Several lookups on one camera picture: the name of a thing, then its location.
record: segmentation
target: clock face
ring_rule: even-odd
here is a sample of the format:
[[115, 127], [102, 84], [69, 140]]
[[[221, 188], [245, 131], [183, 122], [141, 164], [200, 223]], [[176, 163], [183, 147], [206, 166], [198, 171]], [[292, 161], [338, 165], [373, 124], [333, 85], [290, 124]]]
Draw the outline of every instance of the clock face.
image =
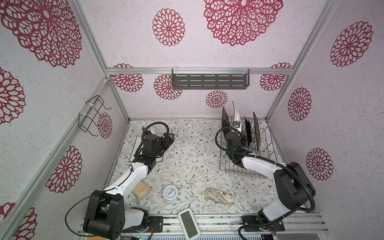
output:
[[169, 186], [167, 187], [165, 190], [164, 190], [164, 195], [166, 198], [168, 199], [172, 199], [174, 197], [176, 197], [176, 188], [173, 187], [173, 186]]

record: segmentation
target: plastic bag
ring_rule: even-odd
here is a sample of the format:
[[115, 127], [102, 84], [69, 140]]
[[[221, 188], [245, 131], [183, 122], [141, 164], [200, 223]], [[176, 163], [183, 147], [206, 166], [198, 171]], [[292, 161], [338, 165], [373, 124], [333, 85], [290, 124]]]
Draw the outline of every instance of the plastic bag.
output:
[[219, 189], [207, 188], [205, 191], [205, 197], [214, 202], [233, 206], [235, 204], [235, 197], [229, 193]]

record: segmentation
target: wire rack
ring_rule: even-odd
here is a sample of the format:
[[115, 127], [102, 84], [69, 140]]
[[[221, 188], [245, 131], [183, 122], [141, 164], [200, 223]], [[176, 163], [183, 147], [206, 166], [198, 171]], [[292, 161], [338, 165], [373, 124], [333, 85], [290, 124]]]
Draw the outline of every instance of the wire rack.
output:
[[[229, 122], [232, 122], [233, 117], [228, 117]], [[282, 162], [281, 156], [279, 151], [277, 150], [277, 147], [275, 143], [272, 140], [271, 133], [269, 130], [269, 126], [266, 120], [261, 119], [258, 121], [259, 128], [260, 128], [260, 151], [257, 151], [257, 144], [256, 144], [256, 134], [255, 134], [255, 122], [253, 118], [247, 118], [247, 120], [251, 123], [251, 136], [252, 136], [252, 142], [249, 147], [245, 147], [245, 149], [252, 151], [258, 156], [269, 158], [276, 162]], [[246, 133], [245, 131], [245, 119], [241, 118], [242, 123], [242, 132]], [[225, 143], [225, 138], [223, 137], [223, 133], [221, 133], [221, 146], [227, 147]], [[250, 169], [241, 168], [237, 165], [235, 165], [227, 156], [224, 150], [220, 150], [220, 167], [219, 169], [221, 171], [226, 171], [233, 174], [238, 175], [256, 175], [256, 176], [264, 176], [258, 172], [255, 172]]]
[[[99, 102], [100, 103], [100, 106], [98, 108], [95, 107], [96, 103]], [[101, 107], [104, 107], [105, 110], [109, 110], [111, 108], [106, 108], [104, 106], [104, 100], [102, 99], [102, 97], [100, 95], [96, 95], [94, 96], [93, 98], [89, 99], [88, 101], [85, 102], [86, 104], [90, 104], [92, 106], [92, 108], [88, 111], [88, 113], [79, 113], [78, 115], [78, 119], [77, 119], [77, 124], [79, 126], [79, 128], [81, 130], [83, 130], [84, 132], [89, 132], [92, 136], [94, 137], [97, 137], [98, 135], [93, 135], [89, 128], [91, 127], [91, 124], [93, 123], [94, 125], [96, 125], [96, 127], [98, 126], [97, 123], [95, 123], [94, 119], [97, 115], [101, 116], [100, 114], [100, 109]], [[91, 110], [94, 109], [96, 112], [95, 112], [95, 115], [93, 117], [91, 117], [89, 114], [91, 112]], [[85, 123], [86, 119], [89, 119], [89, 124], [87, 126], [87, 124]]]

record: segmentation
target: black screen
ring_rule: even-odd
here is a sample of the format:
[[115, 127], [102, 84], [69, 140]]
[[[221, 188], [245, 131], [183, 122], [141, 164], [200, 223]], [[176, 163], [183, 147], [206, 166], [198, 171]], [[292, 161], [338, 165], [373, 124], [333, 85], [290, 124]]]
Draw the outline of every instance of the black screen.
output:
[[195, 224], [193, 223], [192, 217], [189, 214], [189, 211], [180, 214], [180, 216], [181, 220], [183, 221], [185, 230], [187, 231], [188, 238], [197, 235], [197, 230], [195, 228]]

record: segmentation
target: cable tie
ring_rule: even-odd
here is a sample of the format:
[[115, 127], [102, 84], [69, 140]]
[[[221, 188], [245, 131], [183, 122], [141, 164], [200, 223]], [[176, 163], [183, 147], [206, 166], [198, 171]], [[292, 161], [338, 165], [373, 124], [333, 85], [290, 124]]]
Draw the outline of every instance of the cable tie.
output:
[[87, 115], [89, 118], [91, 118], [91, 116], [88, 115], [88, 114], [86, 114], [86, 113], [80, 113], [80, 114], [82, 114], [82, 115]]

